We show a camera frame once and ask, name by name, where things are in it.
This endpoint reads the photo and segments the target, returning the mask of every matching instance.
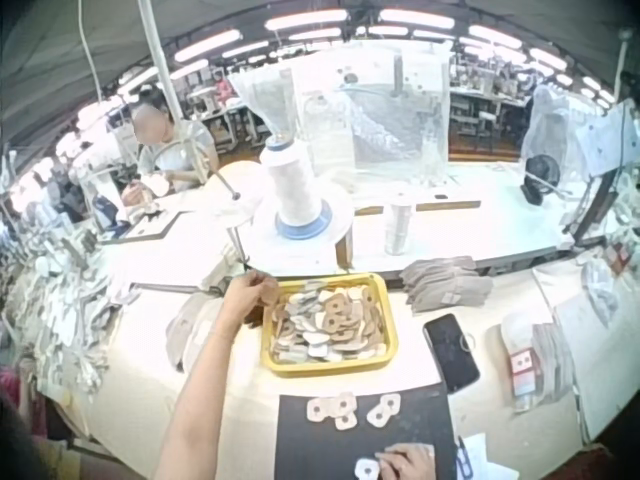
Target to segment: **yellow tray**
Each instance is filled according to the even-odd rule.
[[[280,283],[281,294],[292,294],[299,292],[307,281],[314,280],[296,280],[291,282]],[[273,336],[273,309],[265,309],[264,322],[262,328],[262,364],[269,367],[275,373],[281,376],[311,376],[311,375],[331,375],[336,373],[353,373],[363,370],[372,370],[385,366],[391,361],[398,351],[398,336],[396,334],[396,326],[391,314],[391,305],[389,304],[389,296],[387,295],[387,286],[379,275],[374,273],[359,273],[354,275],[343,275],[335,277],[322,277],[315,280],[321,280],[327,283],[327,287],[336,289],[338,287],[355,287],[360,285],[368,286],[376,296],[380,308],[382,310],[382,319],[384,320],[384,341],[387,345],[387,352],[379,357],[367,358],[363,360],[344,360],[342,362],[326,362],[326,363],[299,363],[299,364],[283,364],[277,363],[271,356],[270,344]]]

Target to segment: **smartphone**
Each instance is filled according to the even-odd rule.
[[[433,345],[447,392],[457,392],[480,378],[480,371],[454,315],[449,313],[431,320],[422,328],[425,337]]]

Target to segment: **thread spool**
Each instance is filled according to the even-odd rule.
[[[270,137],[265,146],[260,162],[275,184],[278,232],[291,239],[318,235],[332,213],[320,196],[311,162],[291,139]]]
[[[415,202],[399,193],[384,208],[384,251],[389,255],[401,255],[408,246],[409,224],[416,209]]]

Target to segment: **black mat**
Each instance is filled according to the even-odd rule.
[[[334,420],[307,420],[307,397],[280,397],[275,480],[352,480],[358,459],[374,458],[394,443],[428,443],[436,451],[438,480],[456,478],[453,428],[444,383],[399,392],[400,413],[378,429],[367,413],[380,395],[358,397],[358,425],[336,430]]]

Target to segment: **ceiling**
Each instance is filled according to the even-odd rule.
[[[137,2],[83,2],[84,28],[103,86],[137,62],[149,61]],[[470,21],[494,25],[537,46],[551,42],[609,85],[619,51],[618,30],[633,26],[631,19],[638,19],[617,0],[153,0],[168,58],[178,45],[230,27],[243,33],[244,42],[275,41],[274,34],[263,27],[265,20],[336,6],[350,9],[352,18],[371,7],[395,6],[454,16],[461,20],[456,26],[460,29]],[[45,147],[73,112],[96,97],[78,33],[78,0],[22,2],[11,18],[3,15],[3,27],[3,142]],[[640,44],[637,37],[634,42]],[[630,48],[630,52],[637,57],[628,59],[627,65],[639,70],[640,48]]]

